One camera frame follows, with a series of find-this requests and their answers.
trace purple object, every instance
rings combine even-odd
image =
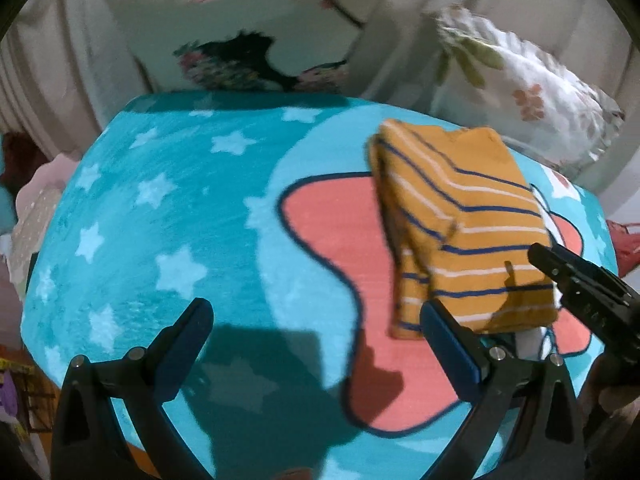
[[[4,384],[0,385],[0,404],[7,415],[18,416],[18,391],[8,371],[4,372]]]

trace beige dotted fabric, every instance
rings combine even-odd
[[[53,186],[45,187],[32,202],[14,228],[13,250],[7,261],[11,282],[24,300],[31,255],[42,246],[45,233],[60,202],[62,192]]]

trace star-patterned blanket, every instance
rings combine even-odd
[[[338,96],[184,92],[130,103],[85,155],[47,232],[22,321],[38,364],[62,384],[74,355],[119,358],[207,298],[212,335],[165,409],[218,480],[292,469],[319,480],[420,478],[469,406],[426,341],[386,334],[393,263],[364,153],[386,118],[456,128]],[[556,241],[616,270],[596,198],[514,156]],[[504,344],[522,352],[521,336]],[[525,342],[533,358],[564,354],[576,388],[602,350],[565,311]]]

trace mustard yellow fabric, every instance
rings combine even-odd
[[[388,120],[368,151],[398,263],[392,336],[421,338],[430,298],[477,333],[556,320],[552,282],[527,259],[532,243],[549,246],[548,231],[495,131]]]

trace metal screw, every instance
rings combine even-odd
[[[562,366],[564,364],[564,359],[562,359],[558,354],[553,353],[549,356],[549,360],[555,364],[556,366]]]
[[[142,346],[136,346],[127,352],[127,357],[132,361],[139,361],[145,356],[146,349]]]
[[[73,368],[79,368],[83,364],[84,364],[84,356],[83,355],[77,355],[76,357],[71,359],[71,366]]]
[[[499,346],[494,346],[489,350],[489,355],[496,361],[502,361],[505,357],[507,357],[507,352],[505,352],[504,349],[500,348]]]

